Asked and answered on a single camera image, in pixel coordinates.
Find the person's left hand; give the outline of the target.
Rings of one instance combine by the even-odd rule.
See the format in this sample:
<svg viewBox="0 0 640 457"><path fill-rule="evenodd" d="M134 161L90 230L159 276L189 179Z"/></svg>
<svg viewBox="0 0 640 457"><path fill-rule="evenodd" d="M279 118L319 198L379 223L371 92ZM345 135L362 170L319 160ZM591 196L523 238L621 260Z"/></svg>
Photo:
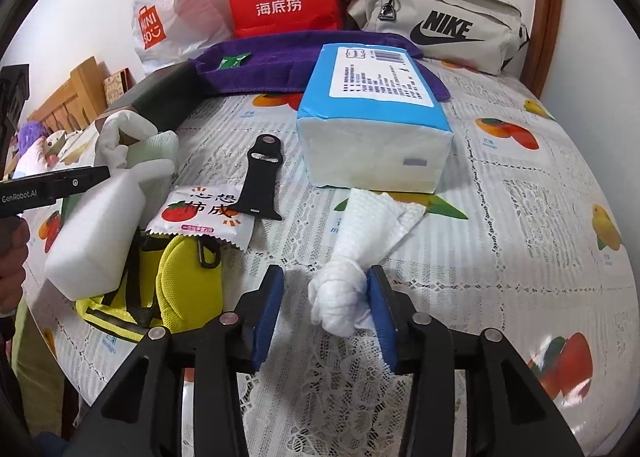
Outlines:
<svg viewBox="0 0 640 457"><path fill-rule="evenodd" d="M26 278L24 263L28 257L29 227L24 218L11 216L1 220L0 310L12 313L23 294Z"/></svg>

